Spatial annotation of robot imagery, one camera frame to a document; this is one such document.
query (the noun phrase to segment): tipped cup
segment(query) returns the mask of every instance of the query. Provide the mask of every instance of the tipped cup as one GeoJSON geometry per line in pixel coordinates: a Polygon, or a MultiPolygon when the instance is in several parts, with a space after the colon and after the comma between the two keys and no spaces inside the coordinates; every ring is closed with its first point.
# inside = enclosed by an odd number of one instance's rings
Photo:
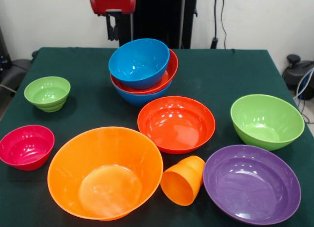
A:
{"type": "Polygon", "coordinates": [[[190,156],[167,169],[161,179],[161,189],[175,204],[191,205],[203,184],[205,162],[197,156],[190,156]]]}

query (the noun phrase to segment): green tablecloth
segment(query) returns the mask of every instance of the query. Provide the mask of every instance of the green tablecloth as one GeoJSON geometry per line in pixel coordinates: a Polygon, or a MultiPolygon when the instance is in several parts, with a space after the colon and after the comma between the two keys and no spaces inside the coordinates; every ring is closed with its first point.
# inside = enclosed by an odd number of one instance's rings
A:
{"type": "MultiPolygon", "coordinates": [[[[0,138],[23,125],[41,124],[55,134],[47,163],[36,171],[20,171],[0,163],[0,226],[2,227],[215,227],[242,226],[224,214],[202,187],[189,207],[173,204],[158,188],[140,208],[113,222],[74,217],[52,200],[47,171],[52,157],[72,137],[102,126],[137,129],[140,111],[125,102],[110,83],[107,63],[113,49],[42,48],[0,122],[0,138]],[[71,83],[64,107],[44,113],[24,98],[31,81],[61,76],[71,83]]],[[[230,107],[251,93],[270,94],[293,103],[267,51],[175,50],[179,69],[166,95],[181,95],[205,104],[214,114],[216,131],[210,141],[189,155],[206,160],[216,150],[243,143],[233,129],[230,107]]],[[[314,226],[314,139],[308,127],[291,145],[274,152],[295,171],[302,187],[299,210],[278,226],[314,226]]],[[[186,155],[162,154],[165,169],[186,155]]]]}

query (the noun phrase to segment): white wall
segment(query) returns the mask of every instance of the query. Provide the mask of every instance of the white wall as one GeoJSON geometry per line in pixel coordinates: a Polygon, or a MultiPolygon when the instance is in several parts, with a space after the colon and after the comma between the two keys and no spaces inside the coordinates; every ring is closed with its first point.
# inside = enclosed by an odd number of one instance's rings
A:
{"type": "Polygon", "coordinates": [[[46,46],[119,46],[107,40],[106,19],[89,0],[0,0],[0,26],[13,59],[46,46]]]}
{"type": "MultiPolygon", "coordinates": [[[[218,47],[223,47],[218,0],[218,47]]],[[[198,0],[192,48],[209,48],[214,36],[214,0],[198,0]]],[[[268,49],[279,71],[286,56],[314,59],[314,0],[225,0],[223,22],[227,48],[268,49]]]]}
{"type": "MultiPolygon", "coordinates": [[[[192,47],[209,48],[213,1],[198,0],[192,47]]],[[[280,71],[286,56],[314,58],[314,0],[225,0],[227,48],[268,49],[280,71]]],[[[222,48],[218,0],[218,47],[222,48]]],[[[0,26],[13,59],[30,58],[43,46],[118,47],[107,40],[105,18],[89,0],[0,0],[0,26]]]]}

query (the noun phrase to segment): red machine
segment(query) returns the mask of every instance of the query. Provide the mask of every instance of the red machine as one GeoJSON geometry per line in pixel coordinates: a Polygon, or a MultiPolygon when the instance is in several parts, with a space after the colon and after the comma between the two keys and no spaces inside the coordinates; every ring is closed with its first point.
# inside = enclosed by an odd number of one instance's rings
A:
{"type": "Polygon", "coordinates": [[[132,14],[136,0],[90,0],[92,9],[98,16],[106,16],[108,39],[119,40],[119,21],[121,14],[132,14]],[[116,25],[111,26],[110,16],[115,17],[116,25]]]}

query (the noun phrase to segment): red bowl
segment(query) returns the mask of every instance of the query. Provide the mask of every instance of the red bowl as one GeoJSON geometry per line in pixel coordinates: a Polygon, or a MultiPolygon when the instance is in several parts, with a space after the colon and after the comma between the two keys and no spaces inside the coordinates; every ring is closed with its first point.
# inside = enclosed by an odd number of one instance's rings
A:
{"type": "Polygon", "coordinates": [[[170,154],[192,152],[215,131],[215,119],[203,104],[185,97],[169,96],[148,103],[138,115],[139,131],[170,154]]]}
{"type": "Polygon", "coordinates": [[[41,125],[27,125],[9,132],[0,141],[0,159],[19,170],[35,170],[51,154],[54,135],[41,125]]]}
{"type": "Polygon", "coordinates": [[[114,78],[113,75],[110,75],[111,82],[123,92],[131,93],[131,94],[151,94],[151,93],[157,93],[163,90],[170,84],[170,82],[174,78],[178,69],[178,65],[179,65],[176,54],[171,49],[169,49],[169,51],[170,51],[170,58],[169,58],[167,69],[165,73],[163,74],[161,80],[153,87],[147,88],[147,89],[131,88],[129,86],[122,84],[118,79],[114,78]]]}

